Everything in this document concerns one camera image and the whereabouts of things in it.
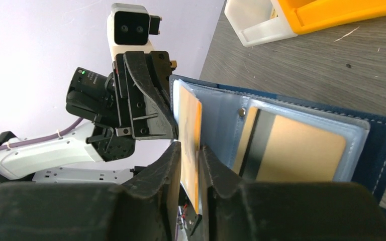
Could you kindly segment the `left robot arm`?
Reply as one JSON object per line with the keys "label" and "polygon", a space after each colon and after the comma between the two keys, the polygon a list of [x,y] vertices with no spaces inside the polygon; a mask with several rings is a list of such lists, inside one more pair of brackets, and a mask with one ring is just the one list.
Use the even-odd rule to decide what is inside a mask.
{"label": "left robot arm", "polygon": [[165,51],[128,51],[116,55],[107,76],[77,68],[66,110],[78,119],[45,137],[22,139],[2,132],[0,183],[120,182],[120,171],[72,165],[128,158],[138,141],[176,139],[169,98],[169,78],[176,67]]}

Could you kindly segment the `gold card pocket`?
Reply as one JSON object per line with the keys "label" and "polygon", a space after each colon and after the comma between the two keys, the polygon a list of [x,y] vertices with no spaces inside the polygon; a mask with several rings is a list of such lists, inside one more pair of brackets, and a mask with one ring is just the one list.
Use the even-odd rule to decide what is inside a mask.
{"label": "gold card pocket", "polygon": [[181,184],[194,211],[200,212],[199,161],[201,143],[202,103],[192,89],[179,87],[178,140],[181,142]]}

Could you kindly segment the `blue leather card holder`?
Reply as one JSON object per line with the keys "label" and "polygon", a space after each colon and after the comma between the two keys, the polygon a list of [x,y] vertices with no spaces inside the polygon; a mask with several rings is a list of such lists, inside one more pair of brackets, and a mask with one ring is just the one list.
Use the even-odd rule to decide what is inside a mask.
{"label": "blue leather card holder", "polygon": [[386,240],[386,116],[172,75],[189,240]]}

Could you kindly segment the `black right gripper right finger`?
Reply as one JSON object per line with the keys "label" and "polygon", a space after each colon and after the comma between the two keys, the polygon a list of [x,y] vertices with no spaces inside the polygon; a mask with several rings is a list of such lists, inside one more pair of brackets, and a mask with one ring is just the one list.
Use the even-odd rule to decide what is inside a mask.
{"label": "black right gripper right finger", "polygon": [[205,240],[386,240],[386,217],[352,182],[244,180],[200,150]]}

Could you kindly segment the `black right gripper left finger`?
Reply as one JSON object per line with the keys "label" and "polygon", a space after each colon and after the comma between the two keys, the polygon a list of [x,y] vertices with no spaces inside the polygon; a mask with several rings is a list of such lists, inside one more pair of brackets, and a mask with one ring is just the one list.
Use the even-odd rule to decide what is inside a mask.
{"label": "black right gripper left finger", "polygon": [[181,144],[121,185],[0,184],[0,240],[174,240]]}

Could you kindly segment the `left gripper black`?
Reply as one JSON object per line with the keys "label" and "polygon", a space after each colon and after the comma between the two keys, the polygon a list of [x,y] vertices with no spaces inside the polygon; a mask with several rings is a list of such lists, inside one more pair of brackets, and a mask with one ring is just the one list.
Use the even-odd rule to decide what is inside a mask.
{"label": "left gripper black", "polygon": [[[66,110],[94,125],[86,143],[92,145],[105,162],[130,157],[135,151],[134,139],[178,137],[169,91],[169,77],[176,64],[171,62],[169,54],[128,51],[122,59],[129,103],[128,110],[127,101],[122,100],[122,110],[126,113],[122,120],[119,120],[113,73],[104,76],[77,67],[66,95]],[[117,128],[131,126],[132,135],[130,130],[120,137],[116,135]]]}

